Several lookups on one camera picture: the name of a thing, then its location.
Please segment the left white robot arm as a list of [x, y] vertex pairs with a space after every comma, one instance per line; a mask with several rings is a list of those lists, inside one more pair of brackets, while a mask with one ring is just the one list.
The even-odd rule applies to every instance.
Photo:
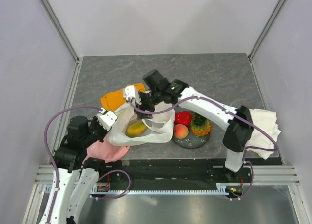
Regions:
[[116, 121], [112, 112], [70, 119], [67, 134], [54, 154], [56, 169], [42, 224], [76, 224], [96, 182], [105, 180], [107, 170], [101, 159], [88, 158], [87, 148], [103, 142]]

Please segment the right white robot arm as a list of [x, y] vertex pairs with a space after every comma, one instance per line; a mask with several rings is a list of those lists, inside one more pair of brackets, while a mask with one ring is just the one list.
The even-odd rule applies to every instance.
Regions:
[[222, 142], [227, 148], [223, 176], [229, 182], [236, 181], [241, 176], [245, 145], [254, 130], [249, 109], [219, 103], [181, 80], [170, 82], [158, 70], [149, 71], [143, 80], [148, 90], [135, 88], [134, 93], [128, 95], [130, 102], [136, 106], [136, 113], [140, 117], [151, 118], [162, 113], [155, 108], [164, 102], [193, 111], [217, 124], [225, 131]]

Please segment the fake yellow green mango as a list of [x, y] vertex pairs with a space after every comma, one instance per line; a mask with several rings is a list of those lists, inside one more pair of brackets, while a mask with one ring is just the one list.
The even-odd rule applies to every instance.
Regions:
[[130, 124], [126, 129], [126, 136], [130, 138], [139, 137], [146, 129], [147, 127], [143, 122]]

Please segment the fake red bell pepper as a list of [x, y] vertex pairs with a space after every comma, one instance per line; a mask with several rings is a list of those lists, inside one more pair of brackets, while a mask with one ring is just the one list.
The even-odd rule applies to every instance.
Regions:
[[175, 114], [175, 123], [190, 126], [193, 115], [189, 111], [177, 112]]

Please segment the white plastic bag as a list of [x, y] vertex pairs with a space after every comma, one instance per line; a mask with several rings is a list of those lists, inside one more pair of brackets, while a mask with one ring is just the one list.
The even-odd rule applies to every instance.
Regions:
[[[145, 143], [167, 143], [173, 136], [175, 111], [169, 110], [162, 114], [153, 115], [151, 119], [137, 120], [137, 115], [130, 104], [120, 106], [115, 114], [118, 116], [113, 128], [106, 135], [107, 140], [114, 146], [137, 146]], [[128, 127], [142, 123], [146, 129], [136, 137], [126, 134]]]

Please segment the fake peach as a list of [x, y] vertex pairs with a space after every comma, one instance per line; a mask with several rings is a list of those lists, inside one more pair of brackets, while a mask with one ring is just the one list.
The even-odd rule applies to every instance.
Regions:
[[188, 127], [183, 124], [176, 124], [174, 126], [173, 131], [174, 131], [174, 137], [177, 139], [184, 139], [189, 134]]

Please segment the fake fruit green leaves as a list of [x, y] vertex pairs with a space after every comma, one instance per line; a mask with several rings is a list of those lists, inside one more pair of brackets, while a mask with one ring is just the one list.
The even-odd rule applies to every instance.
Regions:
[[211, 132], [210, 121], [204, 116], [194, 113], [190, 123], [191, 131], [196, 137], [203, 137]]

